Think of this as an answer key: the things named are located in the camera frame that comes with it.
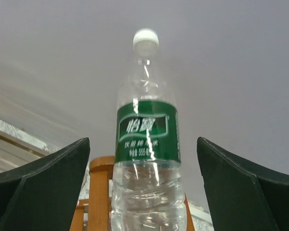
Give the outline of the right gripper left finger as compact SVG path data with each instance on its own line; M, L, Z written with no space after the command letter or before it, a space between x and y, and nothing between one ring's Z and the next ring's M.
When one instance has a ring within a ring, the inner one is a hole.
M68 231L90 155L89 138L0 173L0 231Z

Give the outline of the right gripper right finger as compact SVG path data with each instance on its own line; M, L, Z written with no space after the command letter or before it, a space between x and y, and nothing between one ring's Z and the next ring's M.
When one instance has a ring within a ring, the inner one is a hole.
M197 158L214 230L289 231L289 175L203 137Z

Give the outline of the clear plastic water bottle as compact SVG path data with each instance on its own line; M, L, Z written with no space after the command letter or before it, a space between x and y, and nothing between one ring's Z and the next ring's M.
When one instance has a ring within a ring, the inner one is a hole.
M110 224L114 231L184 231L178 111L149 28L133 37L133 59L118 90Z

